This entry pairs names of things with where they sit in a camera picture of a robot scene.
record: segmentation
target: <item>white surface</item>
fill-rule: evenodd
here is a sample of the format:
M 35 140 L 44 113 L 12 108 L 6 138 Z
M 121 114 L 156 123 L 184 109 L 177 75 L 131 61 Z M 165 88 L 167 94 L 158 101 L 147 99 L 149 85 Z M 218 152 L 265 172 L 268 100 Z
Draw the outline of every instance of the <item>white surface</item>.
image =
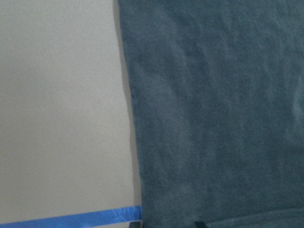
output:
M 140 204 L 118 27 L 112 0 L 0 1 L 0 223 Z

